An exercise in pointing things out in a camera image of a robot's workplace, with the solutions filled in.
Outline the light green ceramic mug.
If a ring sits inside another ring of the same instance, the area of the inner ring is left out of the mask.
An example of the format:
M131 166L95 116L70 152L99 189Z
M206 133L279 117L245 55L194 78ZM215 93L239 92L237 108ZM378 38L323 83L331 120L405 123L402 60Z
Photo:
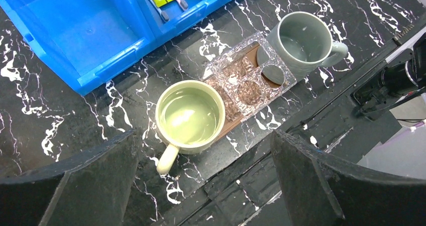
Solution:
M207 83L184 80L160 95L155 122L166 145L156 170L164 175L179 153L197 154L215 142L225 124L224 101Z

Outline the grey ceramic mug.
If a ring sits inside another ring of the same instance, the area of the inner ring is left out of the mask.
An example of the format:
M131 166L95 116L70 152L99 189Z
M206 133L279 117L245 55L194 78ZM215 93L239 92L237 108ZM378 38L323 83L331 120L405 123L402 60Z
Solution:
M348 55L348 46L335 42L326 24L307 12L291 12L266 40L300 82L318 67L331 67Z

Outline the clear plastic holder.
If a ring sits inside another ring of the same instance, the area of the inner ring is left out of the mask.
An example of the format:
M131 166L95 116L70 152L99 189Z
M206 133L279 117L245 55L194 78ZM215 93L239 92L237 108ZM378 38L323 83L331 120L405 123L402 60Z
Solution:
M203 80L225 103L226 122L243 122L287 92L296 78L257 31L204 64Z

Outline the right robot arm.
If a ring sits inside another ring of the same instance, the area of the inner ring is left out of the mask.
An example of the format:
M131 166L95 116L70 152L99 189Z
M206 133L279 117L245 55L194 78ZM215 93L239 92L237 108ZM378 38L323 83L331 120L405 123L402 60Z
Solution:
M408 52L408 58L386 65L351 94L357 104L355 117L375 121L386 111L425 93L425 34Z

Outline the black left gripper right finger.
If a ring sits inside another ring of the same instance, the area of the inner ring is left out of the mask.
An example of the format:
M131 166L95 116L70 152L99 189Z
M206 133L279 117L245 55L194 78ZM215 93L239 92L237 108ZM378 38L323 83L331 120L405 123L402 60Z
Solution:
M425 225L425 181L365 168L287 133L271 154L292 225Z

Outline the blue three-compartment plastic bin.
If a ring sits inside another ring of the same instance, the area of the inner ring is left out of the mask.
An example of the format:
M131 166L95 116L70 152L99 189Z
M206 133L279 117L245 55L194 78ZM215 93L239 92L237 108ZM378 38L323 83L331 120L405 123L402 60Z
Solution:
M231 0L1 0L32 51L86 95Z

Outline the oval wooden tray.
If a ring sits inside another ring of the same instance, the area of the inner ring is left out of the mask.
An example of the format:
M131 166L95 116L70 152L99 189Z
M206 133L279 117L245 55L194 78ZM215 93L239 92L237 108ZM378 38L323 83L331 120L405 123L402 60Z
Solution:
M220 64L216 72L206 68L203 82L212 86L225 103L225 124L219 139L268 105L282 93L283 86L288 85L287 82L274 83L263 75L269 67L258 63L257 54L263 51L258 42L253 42L237 57Z

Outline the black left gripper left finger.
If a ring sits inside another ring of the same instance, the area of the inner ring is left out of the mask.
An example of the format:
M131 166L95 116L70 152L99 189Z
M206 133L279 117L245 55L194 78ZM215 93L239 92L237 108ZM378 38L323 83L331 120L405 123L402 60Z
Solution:
M121 225L142 139L130 129L67 159L1 179L1 225Z

